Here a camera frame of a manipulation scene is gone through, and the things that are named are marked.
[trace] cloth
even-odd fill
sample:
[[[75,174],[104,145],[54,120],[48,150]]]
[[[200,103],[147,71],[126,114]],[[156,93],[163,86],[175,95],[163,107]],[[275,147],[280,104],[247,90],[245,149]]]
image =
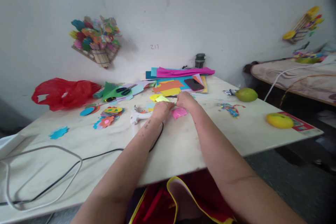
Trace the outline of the cloth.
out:
[[[301,64],[291,59],[272,61],[254,65],[251,68],[251,74],[263,82],[273,84],[281,72],[309,65]],[[279,77],[275,86],[287,90],[294,82],[311,75],[336,75],[336,64],[316,65],[288,71]],[[335,83],[336,76],[309,77],[295,83],[289,92],[336,106]]]
[[[127,218],[129,224],[174,224],[204,218],[215,223],[235,223],[232,210],[207,169],[149,185],[140,199],[136,191],[130,203],[133,207],[134,200],[138,204],[130,220]]]
[[[172,70],[165,68],[158,68],[156,70],[157,78],[172,78],[172,77],[181,77],[181,76],[190,76],[195,74],[206,74],[212,75],[215,73],[215,70],[211,70],[210,68],[195,68],[195,69],[183,69],[183,70]]]

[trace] white wall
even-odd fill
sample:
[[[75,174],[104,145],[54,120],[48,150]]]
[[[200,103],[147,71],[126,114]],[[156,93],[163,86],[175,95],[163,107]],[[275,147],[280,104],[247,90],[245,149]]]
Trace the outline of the white wall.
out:
[[[130,82],[150,67],[191,65],[200,52],[216,76],[244,86],[245,64],[288,57],[306,42],[281,37],[314,5],[325,22],[311,48],[335,35],[332,0],[0,0],[0,99],[34,120],[48,110],[30,99],[43,81]],[[109,70],[71,49],[68,35],[73,19],[100,14],[115,17],[124,35]]]

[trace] red plastic bag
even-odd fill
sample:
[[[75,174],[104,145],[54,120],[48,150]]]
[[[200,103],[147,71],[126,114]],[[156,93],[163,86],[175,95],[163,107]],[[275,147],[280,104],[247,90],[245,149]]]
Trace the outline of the red plastic bag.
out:
[[[88,80],[71,82],[54,78],[38,85],[31,99],[36,104],[47,104],[51,111],[56,111],[84,105],[99,89],[98,84]],[[47,95],[45,100],[39,102],[38,96],[44,94]]]

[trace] scissors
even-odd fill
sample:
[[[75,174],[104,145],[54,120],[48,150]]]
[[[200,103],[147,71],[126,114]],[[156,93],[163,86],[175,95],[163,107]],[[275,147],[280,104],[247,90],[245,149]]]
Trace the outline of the scissors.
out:
[[[122,87],[116,90],[117,93],[120,93],[122,95],[128,95],[131,92],[131,88],[135,87],[137,84],[134,84],[133,86],[130,87]]]

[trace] black power cord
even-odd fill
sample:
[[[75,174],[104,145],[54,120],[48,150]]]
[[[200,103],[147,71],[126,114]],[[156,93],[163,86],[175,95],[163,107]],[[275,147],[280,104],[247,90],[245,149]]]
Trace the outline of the black power cord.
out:
[[[151,149],[149,150],[149,152],[151,152],[156,143],[158,142],[161,134],[162,134],[162,131],[163,131],[163,123],[162,123],[162,129],[161,129],[161,132],[159,134],[159,136],[157,137],[157,139],[155,140],[153,146],[151,147]],[[98,154],[96,156],[91,156],[91,157],[87,157],[87,158],[84,158],[83,161],[85,160],[88,160],[88,159],[92,159],[92,158],[96,158],[96,157],[99,157],[99,156],[102,156],[102,155],[105,155],[107,153],[111,153],[111,152],[114,152],[114,151],[123,151],[124,149],[122,148],[118,148],[118,149],[114,149],[114,150],[109,150],[107,152],[104,152],[102,154]],[[56,185],[62,178],[64,178],[80,161],[77,161],[65,174],[63,174],[59,179],[57,179],[54,183],[52,183],[50,186],[48,186],[46,189],[44,189],[41,193],[39,193],[37,196],[35,196],[33,199],[31,200],[22,200],[22,201],[13,201],[13,204],[25,204],[25,203],[29,203],[29,202],[33,202],[35,200],[37,200],[41,195],[43,195],[45,192],[47,192],[50,188],[52,188],[54,185]],[[0,202],[0,206],[5,206],[5,205],[8,205],[7,202]]]

